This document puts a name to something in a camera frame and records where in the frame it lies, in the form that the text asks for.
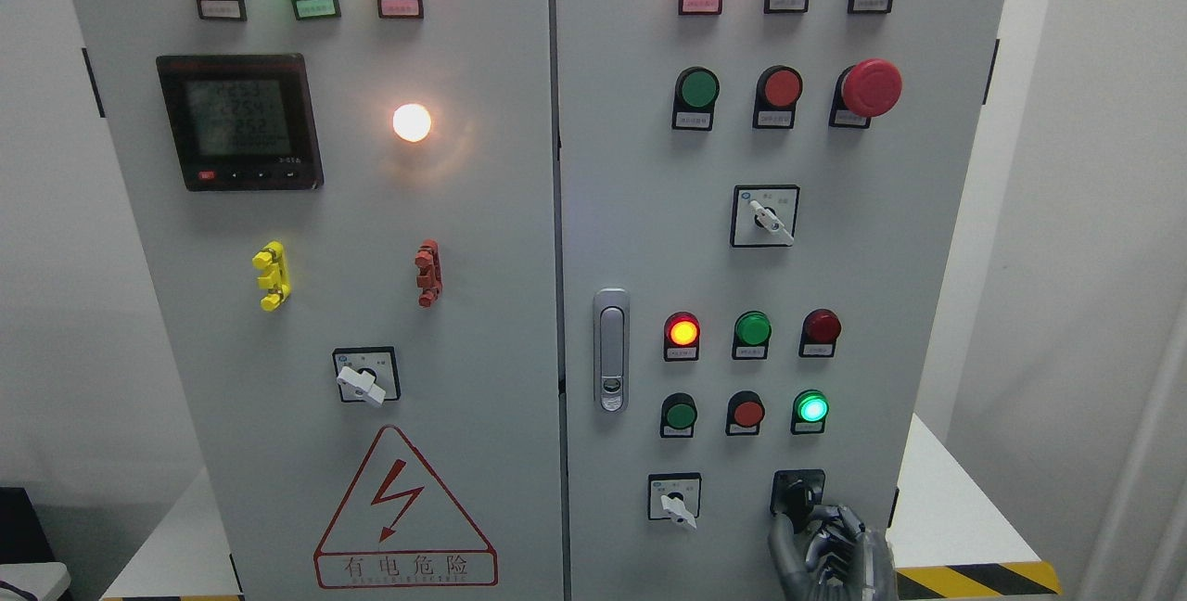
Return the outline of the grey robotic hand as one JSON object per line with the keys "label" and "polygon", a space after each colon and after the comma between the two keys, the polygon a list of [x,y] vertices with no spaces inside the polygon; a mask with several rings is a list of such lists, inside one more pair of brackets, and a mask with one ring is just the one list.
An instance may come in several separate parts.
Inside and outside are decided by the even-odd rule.
{"label": "grey robotic hand", "polygon": [[815,506],[805,529],[772,517],[768,536],[785,600],[899,600],[893,550],[851,508]]}

